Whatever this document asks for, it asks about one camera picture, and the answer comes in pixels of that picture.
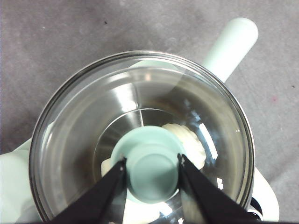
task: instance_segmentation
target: mint green cap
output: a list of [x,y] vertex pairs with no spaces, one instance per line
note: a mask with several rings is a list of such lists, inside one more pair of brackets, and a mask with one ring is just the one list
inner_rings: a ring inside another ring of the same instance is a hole
[[111,162],[114,165],[122,156],[126,157],[129,191],[144,203],[158,203],[166,201],[176,191],[177,154],[184,152],[180,140],[168,130],[144,126],[133,129],[118,141]]

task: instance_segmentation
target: bowl rim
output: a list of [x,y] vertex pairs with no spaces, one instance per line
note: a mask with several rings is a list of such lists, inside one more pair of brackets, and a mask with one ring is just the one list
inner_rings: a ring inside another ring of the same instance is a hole
[[181,56],[177,56],[175,54],[165,53],[165,52],[161,52],[161,51],[132,50],[132,51],[125,51],[125,52],[113,54],[110,56],[106,56],[102,59],[99,59],[97,61],[90,63],[89,65],[85,66],[84,68],[82,68],[81,70],[79,70],[78,72],[73,74],[69,79],[67,79],[57,89],[57,91],[52,95],[52,97],[47,102],[46,106],[44,107],[43,111],[41,112],[41,114],[36,122],[34,131],[32,134],[31,145],[30,145],[30,152],[29,152],[29,180],[30,181],[29,182],[30,182],[30,188],[31,188],[31,192],[33,195],[33,199],[35,201],[39,215],[43,221],[50,221],[50,218],[47,215],[46,209],[44,208],[44,204],[41,201],[38,186],[37,186],[37,181],[40,181],[40,179],[38,179],[38,177],[36,177],[35,164],[36,164],[36,160],[38,159],[39,152],[37,151],[37,148],[35,147],[35,145],[38,141],[39,133],[41,131],[43,122],[44,122],[45,118],[47,117],[50,109],[55,104],[56,100],[61,96],[61,94],[72,83],[74,83],[79,77],[81,77],[85,73],[93,70],[96,67],[104,65],[108,62],[112,62],[112,61],[115,61],[118,59],[123,59],[123,58],[135,57],[135,56],[151,56],[151,57],[155,56],[155,57],[164,58],[164,59],[171,59],[180,64],[185,64],[188,67],[191,67],[193,70],[197,71],[198,73],[205,73],[206,77],[208,77],[212,81],[216,82],[222,88],[222,90],[226,93],[228,98],[231,100],[231,102],[235,106],[237,112],[239,113],[239,116],[240,116],[242,123],[244,125],[244,128],[245,128],[246,138],[248,140],[249,161],[248,161],[248,167],[247,167],[247,175],[245,175],[245,173],[243,174],[240,193],[237,198],[237,203],[239,203],[243,208],[248,207],[248,205],[250,203],[251,195],[252,195],[252,190],[253,190],[253,178],[254,178],[254,167],[255,167],[255,146],[254,146],[254,141],[253,141],[252,130],[250,128],[247,116],[245,115],[245,112],[244,112],[243,108],[241,107],[240,103],[238,102],[238,100],[236,99],[236,97],[231,93],[230,90],[228,90],[228,88],[225,86],[225,84],[216,75],[214,75],[209,70],[207,70],[206,68],[204,68],[203,66],[199,65],[196,62],[185,59]]

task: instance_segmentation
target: white food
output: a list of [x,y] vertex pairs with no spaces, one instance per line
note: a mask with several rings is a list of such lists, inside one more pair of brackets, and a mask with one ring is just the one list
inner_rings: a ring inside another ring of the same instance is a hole
[[182,142],[188,159],[201,169],[205,165],[206,152],[196,134],[188,127],[178,124],[166,124],[162,128],[172,132]]

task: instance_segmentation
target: plastic part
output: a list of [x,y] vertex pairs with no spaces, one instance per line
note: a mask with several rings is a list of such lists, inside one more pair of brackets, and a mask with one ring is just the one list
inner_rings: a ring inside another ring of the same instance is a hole
[[13,152],[0,155],[1,223],[40,221],[28,178],[30,144],[31,139]]
[[127,163],[131,193],[145,203],[166,201],[177,188],[177,163],[171,148],[158,144],[136,146]]
[[246,18],[228,22],[202,62],[202,66],[225,82],[258,37],[256,24]]
[[177,154],[184,153],[179,139],[164,128],[144,126],[125,134],[111,154],[113,166],[127,158],[128,189],[144,203],[167,200],[178,182]]
[[279,220],[279,205],[277,198],[263,175],[255,168],[252,197],[257,200],[263,212],[264,221]]

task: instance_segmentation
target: mint green handle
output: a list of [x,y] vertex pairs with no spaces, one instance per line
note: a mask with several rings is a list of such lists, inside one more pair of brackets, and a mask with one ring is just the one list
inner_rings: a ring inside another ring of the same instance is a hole
[[258,37],[255,23],[246,18],[228,22],[202,62],[202,66],[225,82]]

